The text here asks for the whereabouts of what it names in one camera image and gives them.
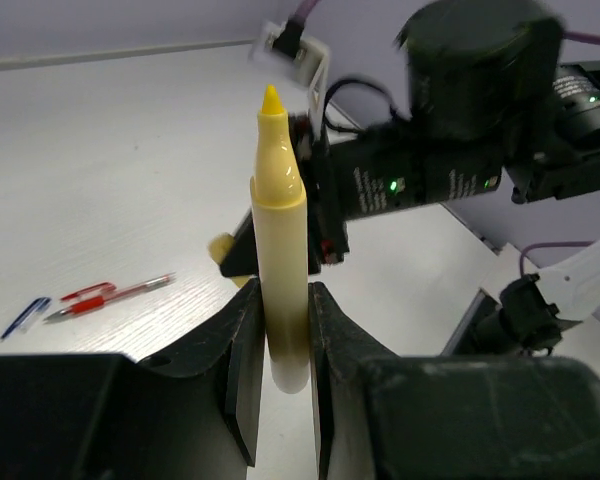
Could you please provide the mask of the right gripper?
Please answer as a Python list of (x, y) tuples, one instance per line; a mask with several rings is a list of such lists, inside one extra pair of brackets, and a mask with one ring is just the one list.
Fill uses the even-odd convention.
[(332, 143), (314, 137), (308, 116), (293, 115), (290, 134), (307, 190), (312, 265), (343, 262), (351, 221), (490, 193), (502, 176), (498, 144), (415, 139), (393, 121)]

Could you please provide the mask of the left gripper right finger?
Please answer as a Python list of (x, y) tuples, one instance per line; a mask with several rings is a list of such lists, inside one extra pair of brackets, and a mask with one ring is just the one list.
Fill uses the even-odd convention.
[(322, 479), (600, 479), (600, 378), (563, 357), (402, 357), (309, 287)]

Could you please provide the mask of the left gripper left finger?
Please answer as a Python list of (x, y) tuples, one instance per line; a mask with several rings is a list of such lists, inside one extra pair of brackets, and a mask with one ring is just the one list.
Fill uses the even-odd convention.
[(140, 361), (0, 356), (0, 479), (243, 479), (263, 359), (257, 280)]

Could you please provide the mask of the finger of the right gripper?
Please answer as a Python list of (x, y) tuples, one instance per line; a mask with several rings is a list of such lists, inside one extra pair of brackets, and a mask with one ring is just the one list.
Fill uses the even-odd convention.
[(225, 278), (258, 275), (258, 257), (252, 211), (248, 210), (233, 234), (233, 243), (220, 263)]

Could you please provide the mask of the yellow highlighter cap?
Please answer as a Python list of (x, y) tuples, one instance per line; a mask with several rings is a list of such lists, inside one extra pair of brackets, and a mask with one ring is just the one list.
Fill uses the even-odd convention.
[[(234, 237), (229, 233), (221, 233), (212, 239), (208, 245), (208, 253), (210, 258), (220, 266), (225, 259), (229, 250), (234, 244)], [(248, 281), (248, 276), (231, 277), (230, 280), (238, 289), (242, 288)]]

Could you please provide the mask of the yellow highlighter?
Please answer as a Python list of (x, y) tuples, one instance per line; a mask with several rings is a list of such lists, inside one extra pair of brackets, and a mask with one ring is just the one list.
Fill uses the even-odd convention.
[(271, 373), (282, 392), (296, 394), (308, 382), (310, 362), (307, 195), (288, 112), (272, 85), (257, 121), (250, 194)]

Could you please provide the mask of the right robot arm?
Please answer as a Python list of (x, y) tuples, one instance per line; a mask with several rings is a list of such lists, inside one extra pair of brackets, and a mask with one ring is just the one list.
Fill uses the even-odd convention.
[(402, 27), (410, 113), (339, 126), (359, 76), (313, 82), (290, 119), (308, 197), (308, 270), (341, 263), (348, 222), (495, 191), (517, 204), (600, 191), (600, 61), (561, 63), (560, 19), (537, 1), (434, 1)]

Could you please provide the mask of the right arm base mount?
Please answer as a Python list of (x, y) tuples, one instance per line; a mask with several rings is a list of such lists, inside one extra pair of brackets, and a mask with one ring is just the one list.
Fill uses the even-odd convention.
[[(576, 248), (574, 255), (535, 272), (525, 270), (529, 253)], [(600, 307), (600, 239), (541, 242), (518, 256), (518, 277), (498, 297), (478, 291), (441, 354), (550, 356), (563, 333)]]

